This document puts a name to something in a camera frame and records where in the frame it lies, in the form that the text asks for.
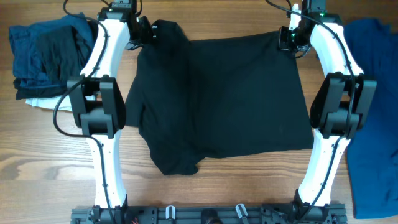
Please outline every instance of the blue fabric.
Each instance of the blue fabric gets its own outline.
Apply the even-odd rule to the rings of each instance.
[[[398,215],[398,34],[362,19],[344,36],[356,63],[377,80],[368,120],[347,152],[355,218]]]
[[[52,83],[45,74],[35,41],[40,34],[64,26],[73,26],[93,48],[94,40],[89,25],[84,19],[73,16],[65,16],[62,19],[40,22],[30,26],[9,28],[9,41],[14,54],[13,73],[16,78],[21,79],[21,88],[36,89],[60,86],[59,83]]]

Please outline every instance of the wooden surface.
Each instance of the wooden surface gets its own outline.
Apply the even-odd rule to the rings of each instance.
[[[13,56],[8,27],[64,16],[60,0],[0,0],[0,223],[69,223],[70,210],[92,206],[95,197],[93,164],[84,139],[56,132],[52,112],[16,101],[12,81]],[[285,1],[275,1],[286,6]],[[70,1],[71,12],[95,16],[99,1]],[[378,17],[398,25],[394,0],[328,1],[330,12],[344,21]],[[144,0],[143,15],[154,22],[178,22],[189,39],[217,39],[260,34],[287,26],[285,13],[264,1]],[[118,83],[126,99],[136,73],[135,52],[125,52]],[[307,107],[323,81],[314,51],[298,67]],[[70,113],[59,123],[77,133]],[[191,177],[164,177],[150,159],[136,128],[125,128],[120,142],[123,179],[131,205],[235,205],[287,203],[306,173],[311,150],[272,152],[230,159],[205,159]],[[346,157],[341,160],[332,191],[333,201],[346,204],[349,223],[398,223],[398,217],[355,220]]]

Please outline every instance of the stack of clothes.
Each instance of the stack of clothes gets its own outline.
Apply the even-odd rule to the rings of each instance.
[[[69,77],[79,76],[90,58],[95,44],[94,28],[73,16],[10,27],[16,99],[34,99],[29,103],[65,93]]]

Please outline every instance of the black fabric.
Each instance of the black fabric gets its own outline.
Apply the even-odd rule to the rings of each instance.
[[[70,76],[79,76],[92,51],[72,26],[39,35],[36,47],[49,79],[64,84]]]
[[[312,147],[297,65],[277,50],[278,32],[189,42],[174,22],[154,25],[127,125],[139,127],[164,175],[192,175],[205,157]]]
[[[18,90],[16,100],[55,97],[62,95],[67,90],[66,86],[26,89],[21,87],[21,79],[19,78],[14,80],[14,88]]]

